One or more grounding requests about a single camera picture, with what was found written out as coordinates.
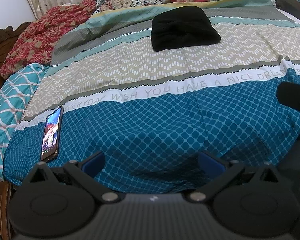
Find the black circular disc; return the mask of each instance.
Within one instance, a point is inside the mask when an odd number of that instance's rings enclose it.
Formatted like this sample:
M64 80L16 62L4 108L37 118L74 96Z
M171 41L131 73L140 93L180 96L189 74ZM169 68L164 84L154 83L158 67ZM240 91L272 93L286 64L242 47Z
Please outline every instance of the black circular disc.
M84 190L45 182L19 189L9 205L13 227L23 235L41 238L77 231L94 212L94 200Z
M225 189L213 201L221 224L250 237L274 237L287 233L300 214L300 205L287 189L270 182Z

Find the smartphone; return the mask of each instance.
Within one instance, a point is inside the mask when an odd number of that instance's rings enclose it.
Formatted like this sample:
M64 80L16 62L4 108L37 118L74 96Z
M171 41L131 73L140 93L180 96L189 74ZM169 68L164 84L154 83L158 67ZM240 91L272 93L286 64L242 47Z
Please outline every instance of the smartphone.
M52 161L58 156L62 114L61 106L47 117L42 139L41 161Z

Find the beige chevron pattern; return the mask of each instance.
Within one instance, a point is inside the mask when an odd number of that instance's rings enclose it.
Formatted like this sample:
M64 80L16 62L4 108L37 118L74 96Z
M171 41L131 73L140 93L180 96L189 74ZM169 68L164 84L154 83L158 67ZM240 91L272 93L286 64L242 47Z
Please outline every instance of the beige chevron pattern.
M298 27L230 23L213 27L221 35L219 44L155 52L150 37L146 37L73 62L42 79L24 116L38 114L67 96L108 85L275 61L279 55L300 60Z

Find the black fabric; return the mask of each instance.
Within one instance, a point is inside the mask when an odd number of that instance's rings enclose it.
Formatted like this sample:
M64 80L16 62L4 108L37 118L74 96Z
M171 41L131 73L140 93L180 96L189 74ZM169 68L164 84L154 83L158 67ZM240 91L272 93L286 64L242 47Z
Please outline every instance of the black fabric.
M204 11L197 6L184 6L161 13L152 21L151 42L154 51L210 45L221 37Z

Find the blue diamond pattern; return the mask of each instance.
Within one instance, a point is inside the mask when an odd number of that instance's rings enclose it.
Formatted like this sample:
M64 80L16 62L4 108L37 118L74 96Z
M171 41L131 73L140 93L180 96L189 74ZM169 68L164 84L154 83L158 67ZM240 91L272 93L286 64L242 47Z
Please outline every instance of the blue diamond pattern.
M277 164L300 133L300 112L278 103L284 78L205 88L125 103L101 102L64 114L60 153L50 167L81 161L101 150L106 166L96 181L134 193L165 193L202 186L197 152L249 165ZM44 124L16 130L4 156L4 175L19 185L39 161Z

